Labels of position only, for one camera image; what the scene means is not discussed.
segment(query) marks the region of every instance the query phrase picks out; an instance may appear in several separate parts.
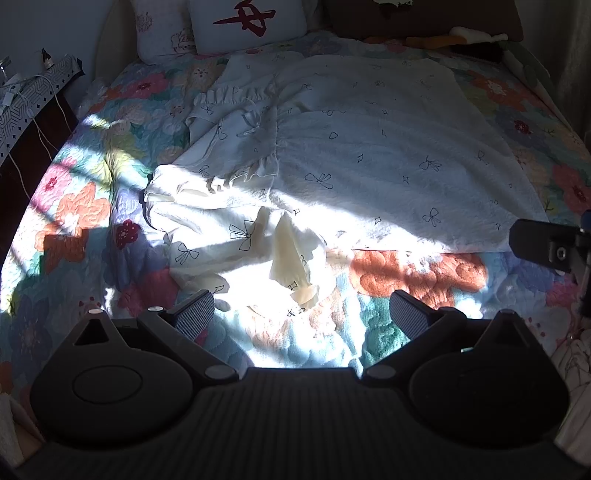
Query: nightstand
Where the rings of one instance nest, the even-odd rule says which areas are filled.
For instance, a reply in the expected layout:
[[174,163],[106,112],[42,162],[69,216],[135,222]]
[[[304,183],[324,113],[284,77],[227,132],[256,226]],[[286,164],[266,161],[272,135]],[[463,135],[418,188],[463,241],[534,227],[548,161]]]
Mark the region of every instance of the nightstand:
[[[13,157],[22,173],[29,195],[33,195],[51,159],[41,143],[35,122],[47,140],[60,149],[78,121],[63,96],[63,89],[74,78],[83,74],[79,61],[72,56],[57,61],[40,73],[43,78],[30,80],[11,106],[0,115],[0,260],[4,262],[12,239],[27,209],[29,199],[22,191],[17,169],[8,157]],[[64,110],[62,113],[57,99]],[[43,138],[51,158],[57,151]]]

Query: floral bedspread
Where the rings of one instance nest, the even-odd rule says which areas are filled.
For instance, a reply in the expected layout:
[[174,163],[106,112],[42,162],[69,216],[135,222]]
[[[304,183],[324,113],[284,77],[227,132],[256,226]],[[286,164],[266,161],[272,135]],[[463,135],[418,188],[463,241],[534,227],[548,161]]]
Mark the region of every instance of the floral bedspread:
[[[283,50],[432,58],[452,69],[466,97],[506,139],[551,221],[575,224],[591,208],[591,157],[583,143],[503,66],[327,32],[247,53]],[[135,316],[150,305],[171,307],[188,294],[168,273],[167,239],[144,219],[142,190],[157,165],[188,146],[184,120],[193,99],[226,63],[187,55],[161,66],[130,65],[47,170],[1,274],[0,385],[25,406],[35,376],[87,310]],[[573,321],[570,279],[510,253],[333,251],[329,258],[337,288],[313,310],[281,318],[255,309],[217,312],[196,342],[239,371],[254,364],[349,365],[360,372],[407,341],[388,312],[397,288],[472,317],[512,308],[547,353]]]

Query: brown pillow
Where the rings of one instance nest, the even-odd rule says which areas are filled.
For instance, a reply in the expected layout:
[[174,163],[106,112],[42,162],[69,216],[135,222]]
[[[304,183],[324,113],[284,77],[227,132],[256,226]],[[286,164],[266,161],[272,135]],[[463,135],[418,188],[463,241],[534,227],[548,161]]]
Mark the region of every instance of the brown pillow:
[[324,0],[324,4],[339,37],[435,37],[465,27],[523,40],[515,0],[414,0],[411,6],[400,7],[374,0]]

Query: red character on pillow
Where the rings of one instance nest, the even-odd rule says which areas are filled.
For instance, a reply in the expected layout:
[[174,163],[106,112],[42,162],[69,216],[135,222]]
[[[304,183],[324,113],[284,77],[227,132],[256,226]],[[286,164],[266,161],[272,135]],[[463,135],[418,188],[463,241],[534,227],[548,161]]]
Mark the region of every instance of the red character on pillow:
[[[250,15],[246,14],[245,8],[251,9]],[[242,2],[238,3],[234,7],[234,10],[238,10],[237,17],[224,18],[223,20],[219,20],[217,22],[214,22],[213,24],[218,25],[225,23],[241,23],[243,30],[250,30],[256,36],[262,37],[267,31],[265,19],[273,18],[275,16],[275,10],[260,12],[258,8],[250,2],[250,0],[243,0]],[[253,23],[256,20],[258,20],[261,23],[261,25],[256,25],[255,23]]]

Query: curtain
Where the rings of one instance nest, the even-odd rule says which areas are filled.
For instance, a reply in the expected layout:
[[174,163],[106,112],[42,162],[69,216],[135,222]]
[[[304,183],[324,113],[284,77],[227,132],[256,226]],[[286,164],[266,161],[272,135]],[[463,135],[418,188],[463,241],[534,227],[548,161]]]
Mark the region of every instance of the curtain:
[[548,69],[558,104],[591,150],[591,1],[517,0],[525,46]]

